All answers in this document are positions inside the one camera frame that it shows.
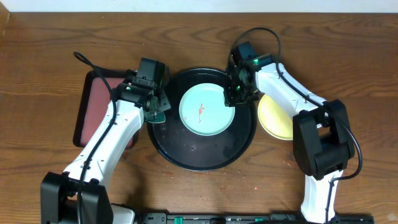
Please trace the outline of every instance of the white background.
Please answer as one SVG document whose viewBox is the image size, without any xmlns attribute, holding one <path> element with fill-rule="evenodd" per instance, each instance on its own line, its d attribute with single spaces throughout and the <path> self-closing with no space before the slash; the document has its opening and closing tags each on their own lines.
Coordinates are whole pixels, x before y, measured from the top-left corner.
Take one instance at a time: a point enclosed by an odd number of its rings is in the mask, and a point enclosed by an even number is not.
<svg viewBox="0 0 398 224">
<path fill-rule="evenodd" d="M 398 0 L 0 0 L 10 12 L 398 12 Z"/>
</svg>

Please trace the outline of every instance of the red mark on plate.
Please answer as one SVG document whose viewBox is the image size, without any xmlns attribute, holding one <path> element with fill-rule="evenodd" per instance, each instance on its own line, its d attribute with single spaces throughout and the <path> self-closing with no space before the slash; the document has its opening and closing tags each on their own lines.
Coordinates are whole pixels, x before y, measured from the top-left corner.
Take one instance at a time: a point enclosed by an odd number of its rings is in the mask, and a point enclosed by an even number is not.
<svg viewBox="0 0 398 224">
<path fill-rule="evenodd" d="M 199 108 L 199 123 L 200 123 L 200 121 L 201 121 L 201 119 L 200 119 L 200 115 L 203 113 L 203 110 L 204 110 L 205 108 L 203 107 L 203 103 L 201 103 L 200 104 L 200 108 Z"/>
</svg>

